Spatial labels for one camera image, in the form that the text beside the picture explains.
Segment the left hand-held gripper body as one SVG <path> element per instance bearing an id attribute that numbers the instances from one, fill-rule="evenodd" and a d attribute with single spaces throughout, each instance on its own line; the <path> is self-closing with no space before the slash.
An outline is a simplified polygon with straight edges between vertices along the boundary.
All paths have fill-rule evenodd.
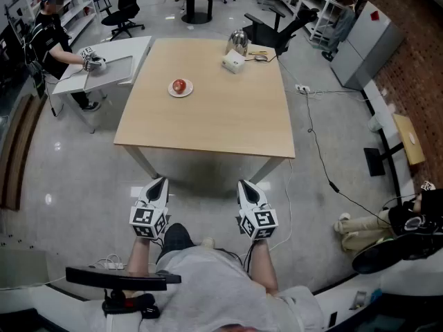
<path id="1" fill-rule="evenodd" d="M 158 239 L 165 232 L 168 214 L 168 203 L 155 204 L 137 201 L 131 207 L 129 224 L 137 237 Z"/>

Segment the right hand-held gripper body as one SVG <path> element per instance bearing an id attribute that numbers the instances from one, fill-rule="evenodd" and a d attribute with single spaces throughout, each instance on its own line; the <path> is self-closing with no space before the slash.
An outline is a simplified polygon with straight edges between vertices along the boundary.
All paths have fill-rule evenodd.
<path id="1" fill-rule="evenodd" d="M 269 204 L 241 207 L 237 221 L 240 233 L 251 241 L 270 238 L 278 227 L 276 211 Z"/>

